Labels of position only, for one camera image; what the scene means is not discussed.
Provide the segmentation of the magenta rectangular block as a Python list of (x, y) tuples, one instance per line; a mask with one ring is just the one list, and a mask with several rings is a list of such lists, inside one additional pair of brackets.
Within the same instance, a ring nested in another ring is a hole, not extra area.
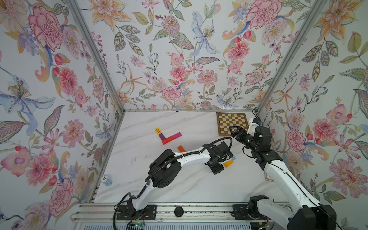
[(179, 138), (181, 136), (182, 136), (182, 134), (180, 132), (179, 133), (176, 133), (175, 135), (173, 135), (174, 139), (177, 139), (177, 138)]

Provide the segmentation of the purple rectangular block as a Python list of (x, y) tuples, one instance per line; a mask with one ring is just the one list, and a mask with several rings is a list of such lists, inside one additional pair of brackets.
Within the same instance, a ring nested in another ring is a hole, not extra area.
[(161, 139), (161, 140), (165, 140), (165, 139), (166, 139), (166, 137), (165, 137), (165, 136), (164, 136), (164, 134), (162, 134), (162, 133), (161, 133), (161, 134), (159, 134), (159, 137), (160, 137), (160, 139)]

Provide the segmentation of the yellow striped block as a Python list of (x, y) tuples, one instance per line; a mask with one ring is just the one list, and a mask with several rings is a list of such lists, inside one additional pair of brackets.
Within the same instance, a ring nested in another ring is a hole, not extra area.
[(160, 130), (159, 128), (155, 129), (155, 131), (156, 131), (156, 133), (157, 133), (158, 135), (161, 135), (161, 134), (162, 134), (162, 132), (161, 132), (161, 130)]

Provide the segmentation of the red rectangular block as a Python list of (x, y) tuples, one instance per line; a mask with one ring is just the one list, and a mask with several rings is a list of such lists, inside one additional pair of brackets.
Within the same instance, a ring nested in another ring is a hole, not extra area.
[(167, 139), (166, 139), (166, 141), (167, 141), (167, 143), (169, 143), (169, 142), (171, 142), (171, 141), (173, 141), (173, 140), (175, 140), (176, 139), (176, 137), (175, 136), (170, 136), (170, 137), (168, 137)]

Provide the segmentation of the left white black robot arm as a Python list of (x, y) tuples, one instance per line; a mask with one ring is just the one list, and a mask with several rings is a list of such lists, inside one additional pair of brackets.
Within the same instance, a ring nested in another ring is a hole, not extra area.
[(220, 138), (192, 151), (173, 152), (165, 150), (150, 166), (144, 187), (137, 195), (128, 192), (118, 204), (114, 206), (113, 222), (118, 215), (134, 220), (142, 216), (148, 206), (154, 191), (170, 185), (180, 171), (186, 166), (205, 165), (214, 175), (224, 170), (224, 164), (233, 158), (230, 137)]

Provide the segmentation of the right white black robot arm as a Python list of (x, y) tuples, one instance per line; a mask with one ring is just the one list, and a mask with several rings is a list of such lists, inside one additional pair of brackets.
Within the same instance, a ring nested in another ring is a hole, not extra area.
[(246, 210), (238, 214), (251, 219), (267, 217), (285, 230), (335, 230), (337, 214), (330, 205), (322, 205), (296, 179), (279, 154), (271, 149), (270, 129), (255, 124), (249, 130), (240, 126), (229, 127), (231, 136), (249, 149), (256, 163), (271, 176), (287, 198), (291, 209), (281, 207), (269, 197), (252, 196)]

